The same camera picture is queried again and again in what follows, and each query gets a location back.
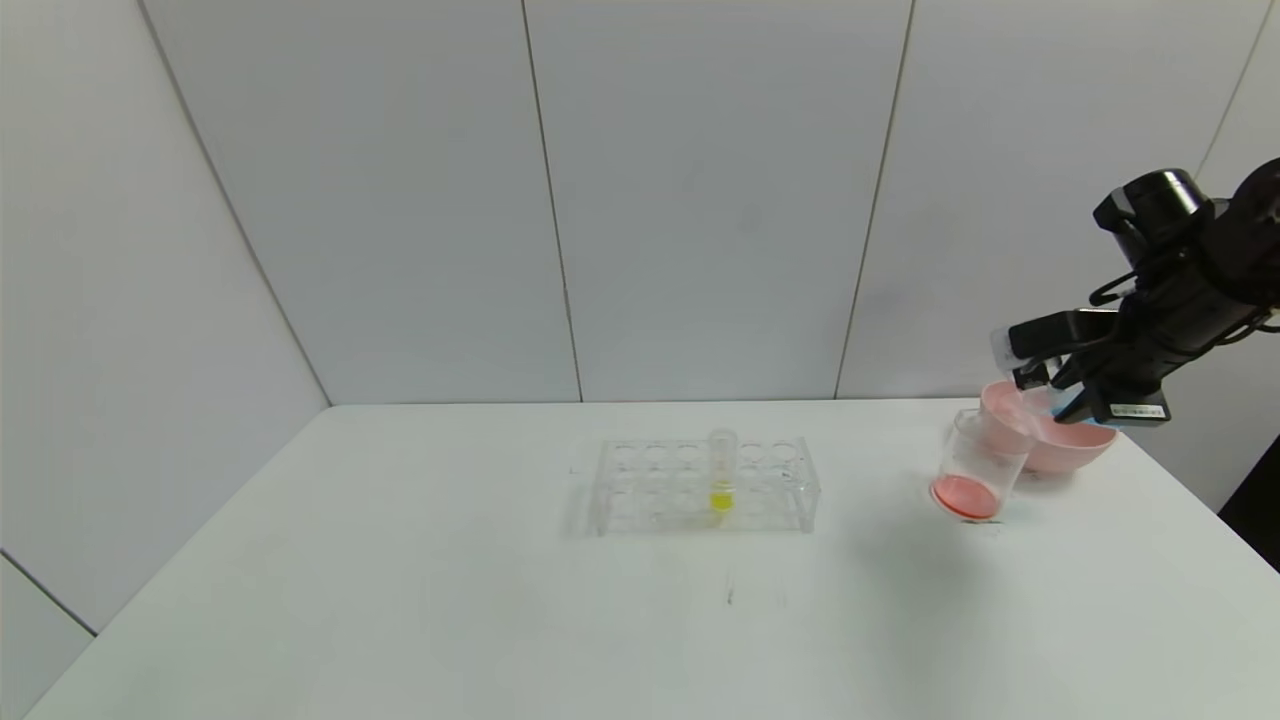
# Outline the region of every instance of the yellow liquid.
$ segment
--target yellow liquid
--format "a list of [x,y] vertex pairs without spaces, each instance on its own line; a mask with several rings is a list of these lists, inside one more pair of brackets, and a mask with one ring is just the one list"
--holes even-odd
[[733,487],[728,483],[712,484],[712,510],[728,512],[733,509]]

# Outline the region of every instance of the white table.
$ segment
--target white table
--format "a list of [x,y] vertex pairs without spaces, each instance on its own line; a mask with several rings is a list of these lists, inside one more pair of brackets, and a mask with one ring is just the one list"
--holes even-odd
[[[972,405],[329,410],[29,717],[1280,716],[1280,578],[1126,438],[932,506]],[[814,534],[588,534],[595,441],[717,425],[808,439]]]

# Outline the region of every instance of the test tube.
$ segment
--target test tube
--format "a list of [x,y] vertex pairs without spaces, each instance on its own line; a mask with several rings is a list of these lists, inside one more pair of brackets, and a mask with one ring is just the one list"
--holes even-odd
[[719,428],[707,438],[712,471],[712,510],[723,515],[733,509],[733,471],[737,469],[737,434]]

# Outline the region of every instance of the transparent cup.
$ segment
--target transparent cup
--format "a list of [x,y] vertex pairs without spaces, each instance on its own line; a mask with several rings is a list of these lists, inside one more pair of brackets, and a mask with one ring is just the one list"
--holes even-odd
[[1004,507],[1034,445],[1030,434],[1012,432],[982,410],[961,410],[929,495],[957,518],[989,520]]

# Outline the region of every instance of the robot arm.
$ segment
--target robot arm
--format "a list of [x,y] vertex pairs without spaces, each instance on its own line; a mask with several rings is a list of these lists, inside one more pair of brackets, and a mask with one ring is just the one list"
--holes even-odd
[[1148,173],[1112,191],[1093,219],[1132,270],[1096,290],[1092,307],[992,334],[996,364],[1019,388],[1078,388],[1059,423],[1165,423],[1165,375],[1254,332],[1280,333],[1266,324],[1280,307],[1280,159],[1230,200],[1206,197],[1184,170]]

